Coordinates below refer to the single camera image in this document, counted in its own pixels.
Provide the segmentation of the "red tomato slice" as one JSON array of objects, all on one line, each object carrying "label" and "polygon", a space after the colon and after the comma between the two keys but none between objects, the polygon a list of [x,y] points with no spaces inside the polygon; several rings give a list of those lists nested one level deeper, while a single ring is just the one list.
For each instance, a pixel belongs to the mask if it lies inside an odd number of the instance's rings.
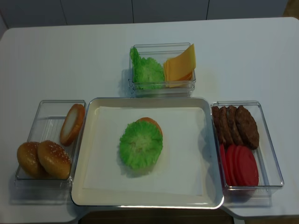
[{"label": "red tomato slice", "polygon": [[242,174],[240,171],[240,166],[239,166],[239,153],[241,150],[242,146],[236,146],[233,152],[233,171],[234,171],[234,177],[236,180],[236,183],[238,186],[244,186],[244,181],[242,179]]},{"label": "red tomato slice", "polygon": [[228,167],[227,167],[227,161],[226,161],[226,151],[224,148],[223,144],[220,144],[220,152],[221,152],[221,161],[222,161],[222,166],[225,174],[225,180],[228,186],[230,186],[231,181],[229,178],[229,172],[228,172]]},{"label": "red tomato slice", "polygon": [[244,181],[244,186],[257,186],[259,174],[256,160],[250,149],[242,146],[239,153],[239,166]]},{"label": "red tomato slice", "polygon": [[226,163],[228,168],[229,186],[237,186],[237,181],[234,175],[234,155],[236,145],[230,145],[226,153]]}]

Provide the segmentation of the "lettuce leaves in container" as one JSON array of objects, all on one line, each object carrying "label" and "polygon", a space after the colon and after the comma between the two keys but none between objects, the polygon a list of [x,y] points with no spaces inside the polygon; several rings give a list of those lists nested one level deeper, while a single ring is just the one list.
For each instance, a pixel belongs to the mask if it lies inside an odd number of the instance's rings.
[{"label": "lettuce leaves in container", "polygon": [[141,57],[135,47],[130,50],[130,58],[134,68],[133,82],[137,90],[163,88],[164,69],[157,60],[152,57]]}]

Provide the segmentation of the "upright bottom bun slice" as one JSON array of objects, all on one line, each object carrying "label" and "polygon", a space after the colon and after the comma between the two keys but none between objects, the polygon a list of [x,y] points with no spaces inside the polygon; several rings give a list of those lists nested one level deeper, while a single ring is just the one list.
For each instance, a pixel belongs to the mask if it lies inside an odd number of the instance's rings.
[{"label": "upright bottom bun slice", "polygon": [[69,146],[78,136],[85,118],[85,108],[82,104],[74,104],[68,111],[60,131],[60,143]]}]

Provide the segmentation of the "front brown meat patty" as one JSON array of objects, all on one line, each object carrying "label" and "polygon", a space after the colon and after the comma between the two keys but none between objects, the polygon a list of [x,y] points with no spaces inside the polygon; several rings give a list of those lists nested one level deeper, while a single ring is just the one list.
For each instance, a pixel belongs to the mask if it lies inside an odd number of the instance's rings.
[{"label": "front brown meat patty", "polygon": [[235,123],[244,145],[252,150],[259,147],[259,133],[251,113],[240,105],[235,112]]}]

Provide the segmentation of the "sesame bun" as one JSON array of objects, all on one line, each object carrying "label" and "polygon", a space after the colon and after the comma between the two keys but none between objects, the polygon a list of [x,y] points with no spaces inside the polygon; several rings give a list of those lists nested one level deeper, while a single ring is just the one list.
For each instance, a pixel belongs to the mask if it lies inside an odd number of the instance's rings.
[{"label": "sesame bun", "polygon": [[71,160],[66,151],[57,143],[46,140],[39,144],[37,155],[45,171],[54,178],[68,179]]},{"label": "sesame bun", "polygon": [[29,176],[42,179],[48,176],[41,163],[39,162],[37,150],[39,142],[25,142],[18,147],[17,160],[19,165]]}]

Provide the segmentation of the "left sesame top bun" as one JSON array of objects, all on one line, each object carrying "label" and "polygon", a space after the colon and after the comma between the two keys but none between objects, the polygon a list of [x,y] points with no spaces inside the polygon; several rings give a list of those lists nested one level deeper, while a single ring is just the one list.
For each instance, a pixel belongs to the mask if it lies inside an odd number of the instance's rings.
[{"label": "left sesame top bun", "polygon": [[37,150],[39,142],[25,142],[18,147],[17,160],[19,165],[29,176],[42,179],[48,176],[41,163],[39,162]]}]

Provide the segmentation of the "right sesame top bun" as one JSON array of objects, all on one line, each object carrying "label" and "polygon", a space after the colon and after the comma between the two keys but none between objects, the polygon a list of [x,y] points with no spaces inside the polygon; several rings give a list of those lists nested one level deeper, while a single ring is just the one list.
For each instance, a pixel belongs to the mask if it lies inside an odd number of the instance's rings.
[{"label": "right sesame top bun", "polygon": [[39,144],[37,155],[45,171],[54,178],[68,179],[71,160],[66,151],[57,143],[46,140]]}]

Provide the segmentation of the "stacked yellow cheese slices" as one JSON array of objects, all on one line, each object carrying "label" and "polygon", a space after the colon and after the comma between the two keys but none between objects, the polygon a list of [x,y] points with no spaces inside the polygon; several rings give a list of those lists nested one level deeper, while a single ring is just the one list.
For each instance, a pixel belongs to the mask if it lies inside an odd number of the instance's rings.
[{"label": "stacked yellow cheese slices", "polygon": [[189,74],[181,77],[181,78],[175,78],[174,80],[170,80],[170,72],[169,72],[169,68],[168,68],[168,63],[165,62],[163,64],[163,68],[164,68],[164,77],[165,77],[165,81],[167,82],[166,87],[168,88],[177,88],[180,87],[182,85],[185,84],[185,81],[191,81],[192,77],[193,77],[193,71],[190,72]]}]

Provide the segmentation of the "clear lettuce cheese container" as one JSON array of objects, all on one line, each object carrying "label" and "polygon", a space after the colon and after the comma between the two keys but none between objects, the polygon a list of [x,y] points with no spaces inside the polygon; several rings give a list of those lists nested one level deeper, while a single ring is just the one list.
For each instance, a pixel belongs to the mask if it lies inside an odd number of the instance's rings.
[{"label": "clear lettuce cheese container", "polygon": [[[148,58],[152,57],[161,64],[163,68],[164,62],[170,58],[175,58],[183,53],[192,44],[188,42],[183,43],[167,43],[167,44],[136,44],[130,48],[130,50],[135,47],[141,57]],[[132,65],[132,60],[129,56],[129,70],[128,70],[128,85],[135,97],[158,97],[158,96],[190,96],[195,88],[196,76],[195,69],[193,71],[193,77],[191,81],[185,81],[185,84],[177,88],[166,87],[167,82],[163,82],[162,89],[153,90],[137,90],[135,88],[134,78],[134,68]]]}]

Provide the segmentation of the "upright yellow cheese slice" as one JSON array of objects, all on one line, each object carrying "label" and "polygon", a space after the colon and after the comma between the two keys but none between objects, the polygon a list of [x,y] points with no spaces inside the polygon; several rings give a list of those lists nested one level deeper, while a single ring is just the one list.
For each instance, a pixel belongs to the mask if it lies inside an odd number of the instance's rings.
[{"label": "upright yellow cheese slice", "polygon": [[196,68],[196,55],[194,44],[189,46],[183,53],[166,61],[170,72],[170,80],[181,78]]}]

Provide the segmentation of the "white metal serving tray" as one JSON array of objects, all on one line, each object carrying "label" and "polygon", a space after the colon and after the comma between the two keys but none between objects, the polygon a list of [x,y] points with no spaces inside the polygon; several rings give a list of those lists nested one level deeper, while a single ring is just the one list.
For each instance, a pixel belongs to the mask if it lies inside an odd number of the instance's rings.
[{"label": "white metal serving tray", "polygon": [[[127,125],[155,120],[157,163],[133,171],[120,159]],[[203,98],[95,98],[87,110],[71,190],[80,206],[219,208],[224,196],[209,103]]]}]

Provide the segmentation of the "green lettuce leaf on bun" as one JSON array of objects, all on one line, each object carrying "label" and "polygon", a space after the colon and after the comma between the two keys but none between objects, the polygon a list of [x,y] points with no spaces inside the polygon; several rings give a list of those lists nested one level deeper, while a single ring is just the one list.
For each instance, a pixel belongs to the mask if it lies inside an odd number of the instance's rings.
[{"label": "green lettuce leaf on bun", "polygon": [[128,124],[120,138],[120,158],[134,171],[155,165],[162,149],[162,132],[156,124],[144,119]]}]

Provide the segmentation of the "bottom bun on tray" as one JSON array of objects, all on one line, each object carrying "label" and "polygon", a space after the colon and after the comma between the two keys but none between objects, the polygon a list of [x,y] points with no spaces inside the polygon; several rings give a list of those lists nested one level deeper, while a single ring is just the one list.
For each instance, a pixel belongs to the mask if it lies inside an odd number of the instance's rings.
[{"label": "bottom bun on tray", "polygon": [[137,120],[137,122],[139,122],[139,121],[146,121],[146,122],[154,124],[158,128],[160,134],[163,136],[163,132],[162,132],[162,129],[161,129],[160,125],[155,120],[153,120],[152,118],[143,117],[143,118],[140,118],[140,119]]}]

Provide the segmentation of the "clear patty tomato container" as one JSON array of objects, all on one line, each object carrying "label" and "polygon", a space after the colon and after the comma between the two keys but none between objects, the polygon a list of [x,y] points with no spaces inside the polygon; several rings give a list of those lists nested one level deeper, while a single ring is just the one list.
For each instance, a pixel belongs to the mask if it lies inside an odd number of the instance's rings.
[{"label": "clear patty tomato container", "polygon": [[[228,110],[228,107],[230,105],[233,105],[236,108],[238,108],[240,105],[243,105],[251,113],[252,117],[256,122],[259,133],[259,147],[255,150],[252,150],[246,145],[243,146],[250,149],[253,153],[253,156],[257,164],[259,180],[257,186],[227,185],[221,161],[220,143],[218,141],[217,132],[213,121],[217,149],[219,151],[220,170],[222,174],[221,181],[223,185],[224,194],[228,197],[239,198],[270,197],[275,191],[277,191],[278,189],[282,189],[282,187],[284,186],[284,180],[280,171],[280,167],[271,141],[271,137],[269,134],[262,107],[260,103],[257,101],[218,101],[211,104],[211,109],[213,106],[217,106],[219,107],[219,109],[225,106]],[[224,145],[225,151],[227,153],[228,147],[223,143],[225,139],[222,134],[221,137],[222,144]]]}]

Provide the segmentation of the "clear bun container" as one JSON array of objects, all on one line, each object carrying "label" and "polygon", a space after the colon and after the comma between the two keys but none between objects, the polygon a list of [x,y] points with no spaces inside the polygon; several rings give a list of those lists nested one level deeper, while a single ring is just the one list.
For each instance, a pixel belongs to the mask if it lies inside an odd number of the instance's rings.
[{"label": "clear bun container", "polygon": [[[38,106],[35,119],[33,121],[28,141],[42,142],[45,140],[60,143],[60,131],[68,111],[74,104],[86,107],[84,100],[42,100]],[[54,177],[34,179],[30,177],[19,166],[14,184],[18,188],[48,188],[48,189],[68,189],[72,186],[75,168],[79,154],[79,147],[82,139],[82,131],[79,132],[70,146],[62,146],[71,160],[70,175],[65,180]]]}]

